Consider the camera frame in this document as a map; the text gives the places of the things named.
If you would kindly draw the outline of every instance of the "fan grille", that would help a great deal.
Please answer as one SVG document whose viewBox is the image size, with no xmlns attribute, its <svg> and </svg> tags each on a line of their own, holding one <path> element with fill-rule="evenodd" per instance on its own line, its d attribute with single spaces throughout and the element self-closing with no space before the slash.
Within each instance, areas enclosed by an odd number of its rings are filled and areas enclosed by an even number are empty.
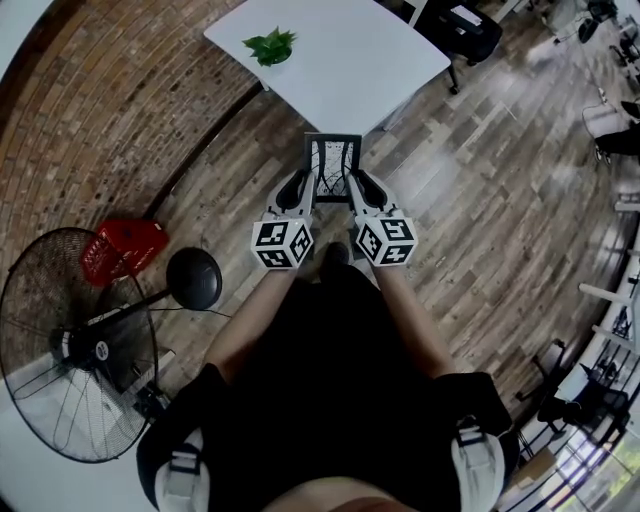
<svg viewBox="0 0 640 512">
<path fill-rule="evenodd" d="M 131 447 L 146 425 L 134 409 L 138 375 L 155 380 L 157 372 L 147 308 L 90 340 L 108 346 L 98 366 L 77 367 L 63 356 L 65 332 L 144 298 L 131 275 L 107 288 L 85 279 L 80 259 L 95 240 L 73 228 L 41 236 L 12 267 L 0 303 L 0 363 L 18 411 L 50 448 L 82 462 L 110 460 Z M 108 244 L 104 250 L 115 253 Z"/>
</svg>

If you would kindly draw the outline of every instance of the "standing fan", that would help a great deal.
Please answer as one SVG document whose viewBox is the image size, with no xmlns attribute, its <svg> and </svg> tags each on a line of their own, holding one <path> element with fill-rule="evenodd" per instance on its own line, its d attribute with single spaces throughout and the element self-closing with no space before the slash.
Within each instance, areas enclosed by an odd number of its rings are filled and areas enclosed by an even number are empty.
<svg viewBox="0 0 640 512">
<path fill-rule="evenodd" d="M 0 299 L 0 367 L 9 394 L 37 437 L 80 462 L 114 459 L 144 431 L 148 418 L 134 408 L 136 394 L 155 383 L 158 370 L 148 305 L 171 294 L 187 309 L 207 309 L 222 289 L 215 260 L 196 248 L 171 258 L 167 289 L 149 298 L 131 273 L 93 286 L 82 260 L 96 244 L 126 268 L 95 233 L 57 229 L 20 255 Z"/>
</svg>

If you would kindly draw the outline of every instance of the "green plant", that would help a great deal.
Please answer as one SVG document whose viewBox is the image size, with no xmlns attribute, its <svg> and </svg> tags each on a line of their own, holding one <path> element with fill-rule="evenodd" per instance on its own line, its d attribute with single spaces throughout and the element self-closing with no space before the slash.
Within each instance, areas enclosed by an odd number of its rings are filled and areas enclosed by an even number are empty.
<svg viewBox="0 0 640 512">
<path fill-rule="evenodd" d="M 291 45 L 295 38 L 296 35 L 290 30 L 280 32 L 280 29 L 276 27 L 267 36 L 255 36 L 242 42 L 247 48 L 253 50 L 251 56 L 258 59 L 258 64 L 273 66 L 289 58 L 292 51 Z"/>
</svg>

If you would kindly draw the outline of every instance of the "white table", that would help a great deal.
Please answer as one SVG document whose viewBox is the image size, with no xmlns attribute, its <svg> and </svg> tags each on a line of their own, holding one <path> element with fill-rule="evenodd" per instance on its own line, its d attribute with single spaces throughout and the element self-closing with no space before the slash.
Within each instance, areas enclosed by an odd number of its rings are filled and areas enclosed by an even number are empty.
<svg viewBox="0 0 640 512">
<path fill-rule="evenodd" d="M 242 41 L 276 27 L 293 53 L 262 67 Z M 450 64 L 373 0 L 247 0 L 204 35 L 323 133 L 366 135 Z"/>
</svg>

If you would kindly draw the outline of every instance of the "wooden floor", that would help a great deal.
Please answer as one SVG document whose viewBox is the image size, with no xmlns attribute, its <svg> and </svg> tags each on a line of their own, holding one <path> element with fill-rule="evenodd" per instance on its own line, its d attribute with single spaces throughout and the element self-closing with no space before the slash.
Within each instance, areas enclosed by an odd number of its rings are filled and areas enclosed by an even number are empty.
<svg viewBox="0 0 640 512">
<path fill-rule="evenodd" d="M 599 103 L 596 84 L 616 101 L 625 93 L 606 46 L 554 46 L 527 12 L 504 27 L 489 60 L 474 68 L 457 62 L 458 96 L 448 93 L 446 76 L 428 84 L 390 132 L 367 136 L 361 166 L 384 179 L 414 219 L 420 245 L 407 273 L 459 369 L 491 373 L 517 415 L 515 392 L 538 378 L 531 356 L 555 337 L 572 349 L 588 339 L 602 304 L 577 285 L 613 284 L 635 219 L 612 204 L 640 185 L 635 161 L 596 163 L 582 122 L 583 109 Z M 260 93 L 161 208 L 172 243 L 146 274 L 148 289 L 161 286 L 175 250 L 201 246 L 222 267 L 217 308 L 233 313 L 263 275 L 249 252 L 252 223 L 301 161 L 307 130 L 276 95 Z M 349 216 L 344 207 L 318 206 L 318 245 L 343 238 Z M 226 319 L 155 315 L 160 344 L 177 352 L 161 379 L 171 393 L 197 374 Z"/>
</svg>

